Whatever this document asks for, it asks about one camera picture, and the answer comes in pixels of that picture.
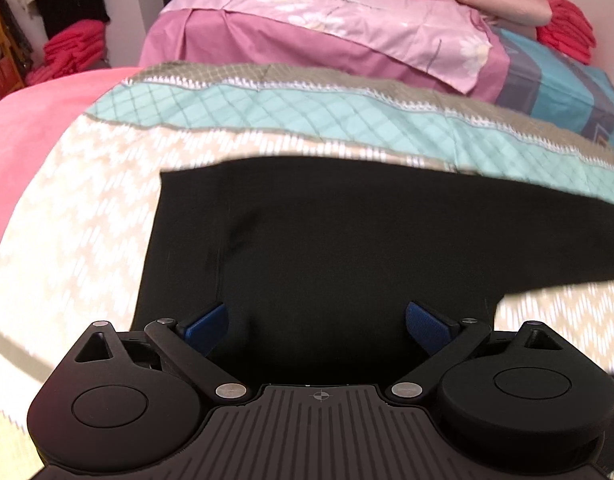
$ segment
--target stack of red towels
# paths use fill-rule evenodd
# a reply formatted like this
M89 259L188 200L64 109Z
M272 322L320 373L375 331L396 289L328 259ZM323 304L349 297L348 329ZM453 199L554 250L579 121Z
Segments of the stack of red towels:
M44 65L26 76L28 85L83 72L104 56L104 23L81 20L44 46Z
M536 29L538 42L583 64L590 64L590 49L596 47L596 38L582 10L567 0L548 2L552 8L552 20L545 27Z

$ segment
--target wooden chair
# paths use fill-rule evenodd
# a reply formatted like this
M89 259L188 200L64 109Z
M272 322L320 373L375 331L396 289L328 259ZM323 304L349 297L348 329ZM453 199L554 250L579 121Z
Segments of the wooden chair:
M18 70L17 59L23 59L22 51L10 36L0 13L0 100L24 88L24 80Z

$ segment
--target triangular cutout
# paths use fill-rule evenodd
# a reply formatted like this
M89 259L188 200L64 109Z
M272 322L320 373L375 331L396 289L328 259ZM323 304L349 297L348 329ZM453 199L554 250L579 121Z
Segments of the triangular cutout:
M109 346L107 346L104 340L104 334L102 332L96 332L91 335L87 344L80 351L76 357L76 362L88 363L91 361L104 361L105 359L111 359L111 357Z
M562 347L542 330L532 330L525 348L536 350L562 350Z

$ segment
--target black device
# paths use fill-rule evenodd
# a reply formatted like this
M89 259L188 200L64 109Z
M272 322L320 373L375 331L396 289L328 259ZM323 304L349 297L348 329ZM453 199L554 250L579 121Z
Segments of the black device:
M37 480L600 480L614 380L547 325L492 332L404 306L428 359L390 384L244 384L193 322L85 330L28 412Z

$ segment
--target metal rivet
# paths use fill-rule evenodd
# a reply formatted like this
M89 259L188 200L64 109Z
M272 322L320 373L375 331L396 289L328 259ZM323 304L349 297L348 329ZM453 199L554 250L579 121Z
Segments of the metal rivet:
M411 399L423 393L423 388L416 383L396 383L391 387L391 392L397 397Z
M223 399L238 399L247 393L247 388L238 383L221 384L216 388L216 395Z

